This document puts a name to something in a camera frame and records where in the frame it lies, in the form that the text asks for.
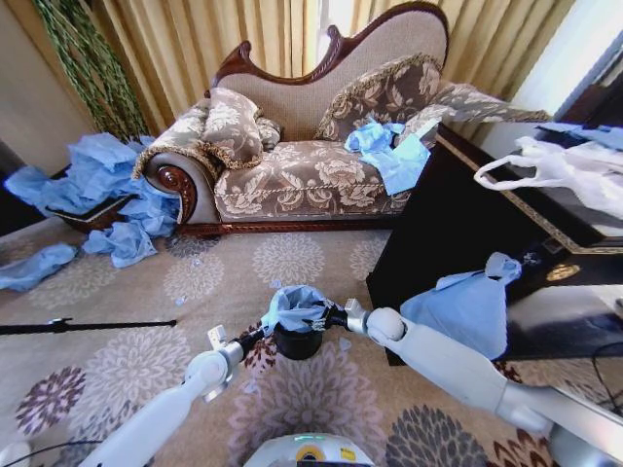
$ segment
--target black stand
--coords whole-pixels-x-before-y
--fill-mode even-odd
[[[177,324],[177,320],[152,321],[143,323],[94,323],[94,324],[69,324],[73,318],[57,318],[46,324],[16,324],[0,326],[0,336],[14,334],[46,334],[66,333],[69,331],[90,331],[94,329],[123,329],[123,328],[148,328],[152,326],[170,326]]]

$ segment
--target floral upholstery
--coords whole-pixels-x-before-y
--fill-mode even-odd
[[[223,163],[206,151],[199,142],[205,128],[209,106],[210,99],[201,99],[179,116],[172,126],[138,156],[132,171],[132,178],[140,178],[149,160],[161,153],[178,154],[195,159],[205,167],[212,178],[218,178],[223,169]]]
[[[202,141],[228,168],[250,168],[262,161],[262,140],[255,123],[260,109],[250,99],[225,88],[210,92],[210,110]]]
[[[264,151],[272,151],[276,144],[281,140],[281,132],[283,126],[275,122],[274,120],[260,117],[255,121],[258,129],[260,130],[260,138],[262,138],[262,147]]]
[[[483,94],[471,85],[447,83],[424,107],[405,124],[396,138],[400,144],[411,133],[418,131],[430,119],[447,122],[547,122],[551,117],[543,110],[524,110],[508,102]],[[424,144],[434,142],[435,131],[424,137]]]
[[[363,74],[335,96],[314,138],[345,141],[369,117],[382,124],[405,123],[437,92],[440,70],[434,58],[417,54]]]
[[[466,83],[449,83],[431,99],[431,104],[451,108],[457,122],[547,122],[543,110],[525,110],[478,91]]]
[[[342,143],[279,143],[262,163],[226,169],[214,188],[223,219],[343,217],[402,211],[409,192],[389,197],[377,169]]]

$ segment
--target sofa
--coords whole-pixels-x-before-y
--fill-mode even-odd
[[[135,175],[142,174],[157,189],[179,195],[180,231],[228,234],[393,225],[410,192],[388,196],[377,169],[344,149],[343,137],[336,137],[330,126],[319,131],[319,123],[326,121],[327,109],[340,110],[336,110],[336,95],[370,70],[414,55],[443,67],[449,47],[446,17],[432,4],[411,2],[388,10],[354,37],[343,37],[335,26],[327,34],[331,41],[325,57],[304,77],[280,78],[261,70],[249,57],[247,41],[217,71],[212,92],[225,88],[242,94],[264,116],[283,126],[280,141],[262,154],[261,162],[231,169],[215,163],[209,151],[202,150],[205,146],[198,145],[209,118],[210,91],[142,155]],[[431,117],[547,120],[543,113],[514,109],[470,85],[439,80],[438,72],[426,78],[423,91],[434,85],[434,92],[422,108],[401,112],[400,105],[413,101],[402,95],[391,103],[397,112],[394,116],[406,123],[399,141]]]

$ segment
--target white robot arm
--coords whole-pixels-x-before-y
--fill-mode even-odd
[[[472,407],[550,437],[552,456],[564,467],[623,463],[623,421],[600,407],[553,387],[518,384],[483,355],[391,308],[364,310],[350,299],[334,324],[368,336],[396,353],[415,371]],[[148,403],[114,432],[82,467],[142,467],[186,418],[200,395],[210,401],[227,386],[262,331],[224,344],[222,327],[209,334],[215,350],[191,362],[184,382]]]
[[[362,315],[347,304],[348,316]],[[623,463],[623,420],[551,386],[527,386],[501,375],[475,350],[391,308],[378,308],[358,325],[362,334],[396,353],[415,371],[466,405],[548,436],[564,467]]]

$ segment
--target carpet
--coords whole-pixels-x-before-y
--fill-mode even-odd
[[[230,338],[253,329],[279,285],[308,283],[344,303],[370,306],[365,276],[385,231],[173,236],[160,253],[127,269],[81,255],[28,293],[0,291],[2,324],[179,320],[175,328],[0,338],[0,440],[35,449],[102,440],[160,391],[180,382],[223,324]],[[49,219],[0,242],[0,264],[83,236]],[[608,359],[605,379],[620,373]],[[289,361],[264,342],[230,390],[197,401],[155,466],[239,466],[264,441],[296,432],[347,436],[378,465],[548,466],[544,439],[456,402],[408,367],[390,367],[371,341],[332,329],[319,352]],[[505,362],[508,377],[550,383],[606,400],[588,360]],[[77,465],[92,449],[38,455],[32,465]]]

